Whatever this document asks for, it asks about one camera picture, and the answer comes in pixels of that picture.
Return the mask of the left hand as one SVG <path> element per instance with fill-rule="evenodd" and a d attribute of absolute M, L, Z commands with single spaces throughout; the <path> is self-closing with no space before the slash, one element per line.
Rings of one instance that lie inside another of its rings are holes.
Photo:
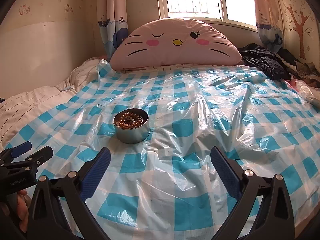
<path fill-rule="evenodd" d="M 27 202 L 25 197 L 28 196 L 26 189 L 17 192 L 16 198 L 16 214 L 19 218 L 19 227 L 22 233 L 26 233 L 28 227 L 28 218 L 29 218 L 29 210 L 27 207 Z M 5 204 L 5 202 L 1 202 L 1 213 L 4 215 L 4 218 L 1 218 L 1 229 L 4 228 L 4 222 L 10 215 L 10 210 Z"/>

